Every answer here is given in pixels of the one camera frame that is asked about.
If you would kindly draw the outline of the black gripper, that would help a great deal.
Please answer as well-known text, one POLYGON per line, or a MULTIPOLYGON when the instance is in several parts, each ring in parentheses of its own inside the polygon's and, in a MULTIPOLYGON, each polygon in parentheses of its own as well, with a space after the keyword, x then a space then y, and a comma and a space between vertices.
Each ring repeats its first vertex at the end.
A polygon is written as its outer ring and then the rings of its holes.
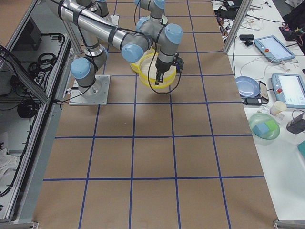
POLYGON ((163 83, 164 74, 170 69, 170 64, 162 61, 156 61, 157 69, 155 85, 163 83))

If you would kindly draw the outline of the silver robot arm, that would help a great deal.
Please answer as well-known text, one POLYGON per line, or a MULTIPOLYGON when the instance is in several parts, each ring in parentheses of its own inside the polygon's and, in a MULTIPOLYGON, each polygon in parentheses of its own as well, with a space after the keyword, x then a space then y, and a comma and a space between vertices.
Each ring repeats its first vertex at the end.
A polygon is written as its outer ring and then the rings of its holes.
POLYGON ((165 7, 163 0, 137 0, 135 4, 150 12, 149 17, 139 19, 136 30, 128 30, 109 22, 75 0, 49 0, 47 4, 58 18, 76 25, 81 34, 93 37, 92 43, 84 39, 91 51, 98 45, 98 39, 121 50, 122 57, 129 63, 140 60, 152 45, 159 47, 156 60, 156 83, 162 83, 165 73, 175 66, 179 74, 183 70, 183 60, 177 49, 182 41, 183 29, 177 24, 160 23, 165 7))
POLYGON ((167 23, 164 21, 165 16, 163 15, 165 3, 165 0, 134 0, 136 6, 150 12, 150 19, 163 25, 167 23))

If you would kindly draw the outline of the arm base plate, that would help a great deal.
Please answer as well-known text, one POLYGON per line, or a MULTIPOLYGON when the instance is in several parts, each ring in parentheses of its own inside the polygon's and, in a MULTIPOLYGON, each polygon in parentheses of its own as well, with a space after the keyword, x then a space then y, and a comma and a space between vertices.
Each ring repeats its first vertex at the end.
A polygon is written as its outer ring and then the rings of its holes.
POLYGON ((95 83, 86 91, 85 88, 79 87, 76 80, 74 80, 74 87, 78 89, 72 90, 69 105, 106 105, 108 99, 108 92, 110 86, 110 75, 95 75, 95 83))

